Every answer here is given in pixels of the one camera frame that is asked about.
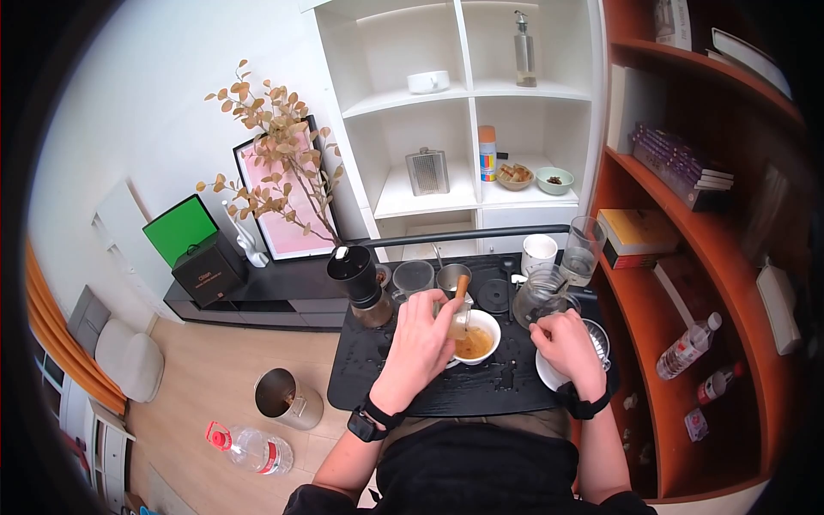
glass pitcher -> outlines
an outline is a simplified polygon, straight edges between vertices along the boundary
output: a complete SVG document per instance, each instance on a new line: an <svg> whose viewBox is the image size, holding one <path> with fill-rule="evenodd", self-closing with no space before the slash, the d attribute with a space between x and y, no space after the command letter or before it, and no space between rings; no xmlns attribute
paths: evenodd
<svg viewBox="0 0 824 515"><path fill-rule="evenodd" d="M567 293L568 281L558 265L540 263L527 269L529 278L513 300L513 316L524 329L539 318L570 307L579 314L581 303Z"/></svg>

forearm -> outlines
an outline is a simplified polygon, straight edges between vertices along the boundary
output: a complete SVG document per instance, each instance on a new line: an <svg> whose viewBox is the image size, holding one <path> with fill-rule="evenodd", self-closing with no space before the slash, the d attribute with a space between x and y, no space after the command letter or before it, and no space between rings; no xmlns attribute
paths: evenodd
<svg viewBox="0 0 824 515"><path fill-rule="evenodd" d="M386 386L381 378L378 378L372 385L369 398L379 410L388 415L400 413L410 402L408 395L399 395L397 389ZM386 429L383 424L377 422L375 426L381 431ZM337 490L351 497L357 504L363 489L375 471L381 445L383 445L383 440L364 442L347 430L332 447L329 456L315 474L312 484Z"/></svg>
<svg viewBox="0 0 824 515"><path fill-rule="evenodd" d="M381 444L364 442L347 430L323 461L312 484L346 494L357 503L375 471Z"/></svg>
<svg viewBox="0 0 824 515"><path fill-rule="evenodd" d="M603 394L582 394L582 400L595 401ZM581 424L581 449L578 479L581 495L600 504L614 494L632 490L630 471L621 444L611 405Z"/></svg>

hand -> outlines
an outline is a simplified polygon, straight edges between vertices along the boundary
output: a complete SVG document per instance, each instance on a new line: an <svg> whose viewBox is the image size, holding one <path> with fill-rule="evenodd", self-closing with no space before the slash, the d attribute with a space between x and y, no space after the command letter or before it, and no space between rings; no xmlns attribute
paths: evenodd
<svg viewBox="0 0 824 515"><path fill-rule="evenodd" d="M435 302L443 303L433 319ZM398 326L380 377L369 398L386 414L405 410L443 369L455 353L455 340L447 339L452 316L461 299L449 301L439 289L412 295L400 305Z"/></svg>
<svg viewBox="0 0 824 515"><path fill-rule="evenodd" d="M577 311L544 316L530 324L529 331L541 356L572 379L581 400L594 402L604 395L606 372Z"/></svg>

white sculpture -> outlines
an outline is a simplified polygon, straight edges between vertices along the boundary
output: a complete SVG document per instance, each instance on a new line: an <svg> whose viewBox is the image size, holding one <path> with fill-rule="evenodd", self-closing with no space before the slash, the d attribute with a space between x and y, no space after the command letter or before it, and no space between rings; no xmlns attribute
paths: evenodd
<svg viewBox="0 0 824 515"><path fill-rule="evenodd" d="M252 266L262 269L267 263L269 263L269 257L263 252L258 252L255 249L255 237L249 234L246 229L241 227L241 224L237 221L237 213L235 213L235 216L229 214L229 203L224 200L222 204L223 210L226 211L226 216L229 217L229 220L232 221L232 225L235 226L235 229L237 229L237 245L241 246L243 251L246 253L246 258L250 263L252 263Z"/></svg>

black sleeve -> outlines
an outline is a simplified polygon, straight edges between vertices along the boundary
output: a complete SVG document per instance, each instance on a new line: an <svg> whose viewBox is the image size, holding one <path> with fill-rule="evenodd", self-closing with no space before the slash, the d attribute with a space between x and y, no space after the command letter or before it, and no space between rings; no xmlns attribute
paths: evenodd
<svg viewBox="0 0 824 515"><path fill-rule="evenodd" d="M647 504L635 492L619 492L601 503L611 513L623 515L657 515L658 512Z"/></svg>
<svg viewBox="0 0 824 515"><path fill-rule="evenodd" d="M301 485L289 496L283 515L349 515L357 513L348 495L317 485Z"/></svg>

